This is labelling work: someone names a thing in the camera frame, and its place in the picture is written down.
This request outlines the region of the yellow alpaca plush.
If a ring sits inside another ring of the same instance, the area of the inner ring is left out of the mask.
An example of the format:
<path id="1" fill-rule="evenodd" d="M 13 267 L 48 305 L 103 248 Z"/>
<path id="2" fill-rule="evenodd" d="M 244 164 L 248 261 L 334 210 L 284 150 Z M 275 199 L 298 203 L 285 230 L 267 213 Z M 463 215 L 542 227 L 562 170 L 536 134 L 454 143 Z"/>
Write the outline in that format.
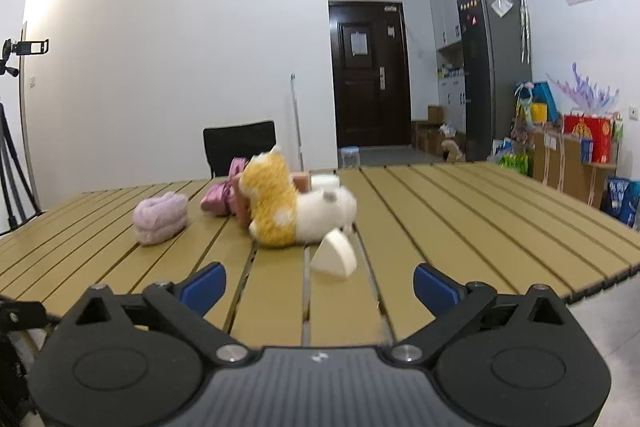
<path id="1" fill-rule="evenodd" d="M 257 243 L 268 248 L 296 243 L 298 191 L 277 145 L 248 162 L 239 190 L 250 204 L 248 231 Z"/>

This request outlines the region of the pink satin pouch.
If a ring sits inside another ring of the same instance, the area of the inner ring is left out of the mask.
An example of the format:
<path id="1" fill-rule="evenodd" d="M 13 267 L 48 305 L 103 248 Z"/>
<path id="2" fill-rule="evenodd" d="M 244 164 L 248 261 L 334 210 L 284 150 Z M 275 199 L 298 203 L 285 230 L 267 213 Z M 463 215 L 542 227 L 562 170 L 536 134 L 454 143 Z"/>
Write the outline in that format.
<path id="1" fill-rule="evenodd" d="M 233 158 L 227 179 L 224 182 L 214 184 L 206 192 L 201 200 L 201 210 L 211 212 L 218 217 L 235 216 L 238 213 L 238 202 L 233 181 L 244 171 L 247 164 L 246 158 Z"/>

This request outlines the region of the blue pet water feeder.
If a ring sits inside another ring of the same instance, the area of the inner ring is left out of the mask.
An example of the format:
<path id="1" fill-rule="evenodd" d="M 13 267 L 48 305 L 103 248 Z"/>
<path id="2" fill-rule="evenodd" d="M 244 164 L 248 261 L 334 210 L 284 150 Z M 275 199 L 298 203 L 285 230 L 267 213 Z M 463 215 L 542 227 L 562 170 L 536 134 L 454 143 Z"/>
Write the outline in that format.
<path id="1" fill-rule="evenodd" d="M 361 165 L 360 148 L 358 146 L 345 146 L 340 150 L 342 168 L 359 168 Z"/>

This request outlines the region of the white wedge foam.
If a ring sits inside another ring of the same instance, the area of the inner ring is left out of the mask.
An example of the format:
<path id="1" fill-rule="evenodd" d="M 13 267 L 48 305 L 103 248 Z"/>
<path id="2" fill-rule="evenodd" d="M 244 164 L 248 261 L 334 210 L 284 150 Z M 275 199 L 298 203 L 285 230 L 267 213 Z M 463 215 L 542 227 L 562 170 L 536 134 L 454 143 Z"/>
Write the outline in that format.
<path id="1" fill-rule="evenodd" d="M 310 269 L 342 280 L 348 279 L 357 269 L 355 249 L 348 236 L 340 229 L 326 234 L 311 258 Z"/>

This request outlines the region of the grey refrigerator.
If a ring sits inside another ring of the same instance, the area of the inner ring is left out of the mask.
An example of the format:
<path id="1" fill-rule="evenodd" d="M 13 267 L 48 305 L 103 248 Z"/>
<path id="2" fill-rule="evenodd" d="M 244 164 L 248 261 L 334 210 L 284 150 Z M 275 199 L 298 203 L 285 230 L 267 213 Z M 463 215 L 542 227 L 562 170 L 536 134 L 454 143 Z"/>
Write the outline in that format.
<path id="1" fill-rule="evenodd" d="M 465 157 L 483 161 L 509 138 L 515 90 L 532 80 L 523 54 L 520 0 L 457 1 L 465 84 Z"/>

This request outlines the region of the blue pet food bag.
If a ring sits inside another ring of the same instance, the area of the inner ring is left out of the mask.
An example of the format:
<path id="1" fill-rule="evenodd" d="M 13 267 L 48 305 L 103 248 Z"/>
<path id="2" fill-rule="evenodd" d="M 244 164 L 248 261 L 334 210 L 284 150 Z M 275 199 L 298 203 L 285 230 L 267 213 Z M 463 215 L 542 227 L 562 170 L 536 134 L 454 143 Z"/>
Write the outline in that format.
<path id="1" fill-rule="evenodd" d="M 605 184 L 603 209 L 607 215 L 633 229 L 639 212 L 639 182 L 609 176 Z"/>

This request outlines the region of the black folding chair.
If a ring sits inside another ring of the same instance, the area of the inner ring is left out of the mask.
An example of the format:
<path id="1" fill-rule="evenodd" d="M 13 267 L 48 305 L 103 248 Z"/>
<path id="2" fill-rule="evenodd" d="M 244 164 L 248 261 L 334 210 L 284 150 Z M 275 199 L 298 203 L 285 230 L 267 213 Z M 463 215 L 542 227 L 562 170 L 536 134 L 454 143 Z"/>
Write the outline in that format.
<path id="1" fill-rule="evenodd" d="M 272 120 L 239 126 L 205 128 L 203 142 L 207 164 L 213 178 L 228 173 L 234 158 L 250 159 L 269 152 L 277 144 Z"/>

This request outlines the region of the purple feather decoration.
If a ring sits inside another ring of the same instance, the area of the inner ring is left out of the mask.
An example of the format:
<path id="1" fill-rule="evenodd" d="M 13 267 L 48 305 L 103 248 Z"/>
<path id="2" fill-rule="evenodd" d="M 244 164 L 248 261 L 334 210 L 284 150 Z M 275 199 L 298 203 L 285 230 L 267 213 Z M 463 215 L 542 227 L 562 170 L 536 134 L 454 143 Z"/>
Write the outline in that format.
<path id="1" fill-rule="evenodd" d="M 563 116 L 608 117 L 616 112 L 620 101 L 620 89 L 601 88 L 589 76 L 579 72 L 576 62 L 570 65 L 572 81 L 552 77 L 546 80 L 555 104 L 555 120 Z"/>

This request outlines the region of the white alpaca plush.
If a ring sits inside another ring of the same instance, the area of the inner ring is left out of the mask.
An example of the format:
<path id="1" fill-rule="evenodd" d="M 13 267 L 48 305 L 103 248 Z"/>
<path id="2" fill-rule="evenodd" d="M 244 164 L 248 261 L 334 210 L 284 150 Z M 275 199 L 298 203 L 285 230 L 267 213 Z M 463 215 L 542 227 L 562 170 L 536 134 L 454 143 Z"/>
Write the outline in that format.
<path id="1" fill-rule="evenodd" d="M 312 191 L 297 197 L 297 243 L 319 243 L 334 229 L 352 231 L 357 201 L 346 187 L 333 191 Z"/>

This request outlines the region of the white tape roll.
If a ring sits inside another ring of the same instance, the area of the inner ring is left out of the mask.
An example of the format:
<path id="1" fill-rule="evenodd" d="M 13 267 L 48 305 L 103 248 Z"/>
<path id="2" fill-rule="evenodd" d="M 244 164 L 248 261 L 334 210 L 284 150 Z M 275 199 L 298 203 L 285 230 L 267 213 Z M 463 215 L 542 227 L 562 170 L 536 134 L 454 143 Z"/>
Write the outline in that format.
<path id="1" fill-rule="evenodd" d="M 333 191 L 340 186 L 340 178 L 335 173 L 313 173 L 310 176 L 311 191 Z"/>

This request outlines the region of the dark wooden door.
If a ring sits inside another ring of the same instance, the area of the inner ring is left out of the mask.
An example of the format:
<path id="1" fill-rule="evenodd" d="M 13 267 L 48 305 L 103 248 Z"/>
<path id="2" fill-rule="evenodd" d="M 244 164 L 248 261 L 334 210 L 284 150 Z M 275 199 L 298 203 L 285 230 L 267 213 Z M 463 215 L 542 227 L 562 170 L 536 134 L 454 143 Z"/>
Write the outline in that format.
<path id="1" fill-rule="evenodd" d="M 336 142 L 399 146 L 411 142 L 411 98 L 402 5 L 329 3 Z"/>

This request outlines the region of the red gift box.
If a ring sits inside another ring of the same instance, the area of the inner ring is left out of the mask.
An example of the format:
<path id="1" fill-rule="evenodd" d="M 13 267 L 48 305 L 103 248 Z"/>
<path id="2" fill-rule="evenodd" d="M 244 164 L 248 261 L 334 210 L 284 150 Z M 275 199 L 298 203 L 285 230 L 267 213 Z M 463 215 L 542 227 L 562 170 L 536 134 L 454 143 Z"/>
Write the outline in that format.
<path id="1" fill-rule="evenodd" d="M 565 115 L 563 131 L 591 142 L 590 162 L 609 164 L 612 159 L 613 119 L 580 115 Z"/>

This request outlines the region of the green snack bag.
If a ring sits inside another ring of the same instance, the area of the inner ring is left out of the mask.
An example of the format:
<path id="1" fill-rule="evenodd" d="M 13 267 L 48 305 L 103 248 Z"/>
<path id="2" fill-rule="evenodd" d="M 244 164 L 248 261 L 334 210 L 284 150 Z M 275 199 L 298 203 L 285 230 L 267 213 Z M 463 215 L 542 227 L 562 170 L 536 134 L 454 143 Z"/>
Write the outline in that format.
<path id="1" fill-rule="evenodd" d="M 529 155 L 527 153 L 506 153 L 501 156 L 499 165 L 527 176 L 529 172 Z"/>

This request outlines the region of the lilac fuzzy rolled cloth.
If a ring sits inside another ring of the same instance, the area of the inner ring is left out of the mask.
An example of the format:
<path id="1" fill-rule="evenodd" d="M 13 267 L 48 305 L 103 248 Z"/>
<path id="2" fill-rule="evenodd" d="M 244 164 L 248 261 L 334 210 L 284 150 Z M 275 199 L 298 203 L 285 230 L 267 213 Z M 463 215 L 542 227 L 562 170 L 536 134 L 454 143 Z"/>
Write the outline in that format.
<path id="1" fill-rule="evenodd" d="M 139 202 L 132 213 L 137 242 L 152 246 L 172 239 L 188 224 L 188 204 L 186 195 L 174 192 Z"/>

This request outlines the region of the brown cardboard box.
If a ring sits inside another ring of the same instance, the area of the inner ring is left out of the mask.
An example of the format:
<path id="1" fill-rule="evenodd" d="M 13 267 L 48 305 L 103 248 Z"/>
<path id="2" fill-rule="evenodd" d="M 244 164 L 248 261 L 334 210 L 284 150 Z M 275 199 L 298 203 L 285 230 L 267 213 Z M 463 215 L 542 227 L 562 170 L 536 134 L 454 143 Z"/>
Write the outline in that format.
<path id="1" fill-rule="evenodd" d="M 582 140 L 572 134 L 533 132 L 533 178 L 560 193 L 599 208 L 615 164 L 582 161 Z"/>

